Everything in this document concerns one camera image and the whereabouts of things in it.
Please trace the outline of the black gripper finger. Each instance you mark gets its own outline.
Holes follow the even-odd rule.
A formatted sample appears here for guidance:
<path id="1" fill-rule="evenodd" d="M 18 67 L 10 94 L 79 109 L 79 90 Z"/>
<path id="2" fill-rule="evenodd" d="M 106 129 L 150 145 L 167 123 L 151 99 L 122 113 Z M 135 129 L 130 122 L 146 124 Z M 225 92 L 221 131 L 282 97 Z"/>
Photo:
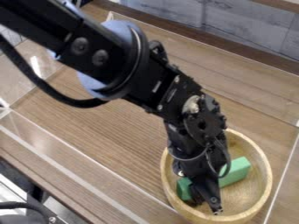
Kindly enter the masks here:
<path id="1" fill-rule="evenodd" d="M 191 206 L 201 206 L 205 202 L 205 199 L 189 178 L 183 179 L 183 189 L 182 189 L 182 200 Z"/>
<path id="2" fill-rule="evenodd" d="M 221 186 L 215 178 L 197 178 L 193 181 L 210 210 L 215 215 L 223 212 L 221 201 Z"/>

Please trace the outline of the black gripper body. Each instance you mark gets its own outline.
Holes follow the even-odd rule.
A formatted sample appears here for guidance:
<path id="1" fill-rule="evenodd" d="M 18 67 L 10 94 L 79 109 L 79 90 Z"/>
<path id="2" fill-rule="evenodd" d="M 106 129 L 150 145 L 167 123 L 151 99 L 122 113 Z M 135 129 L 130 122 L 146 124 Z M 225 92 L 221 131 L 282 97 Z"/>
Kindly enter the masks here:
<path id="1" fill-rule="evenodd" d="M 167 102 L 165 127 L 173 172 L 191 181 L 198 192 L 218 193 L 231 167 L 227 119 L 221 105 L 207 94 L 179 94 Z"/>

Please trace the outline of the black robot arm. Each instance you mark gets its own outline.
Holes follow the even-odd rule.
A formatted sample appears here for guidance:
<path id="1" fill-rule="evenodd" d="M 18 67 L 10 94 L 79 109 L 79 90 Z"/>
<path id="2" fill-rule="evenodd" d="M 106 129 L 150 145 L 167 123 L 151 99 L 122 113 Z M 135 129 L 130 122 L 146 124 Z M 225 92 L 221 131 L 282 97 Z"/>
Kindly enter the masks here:
<path id="1" fill-rule="evenodd" d="M 91 97 L 74 99 L 40 78 L 0 35 L 0 50 L 35 86 L 75 108 L 124 99 L 163 119 L 173 171 L 190 179 L 191 203 L 223 210 L 221 179 L 231 160 L 221 104 L 171 63 L 165 45 L 127 20 L 96 22 L 70 0 L 0 0 L 0 25 L 43 46 L 79 73 Z"/>

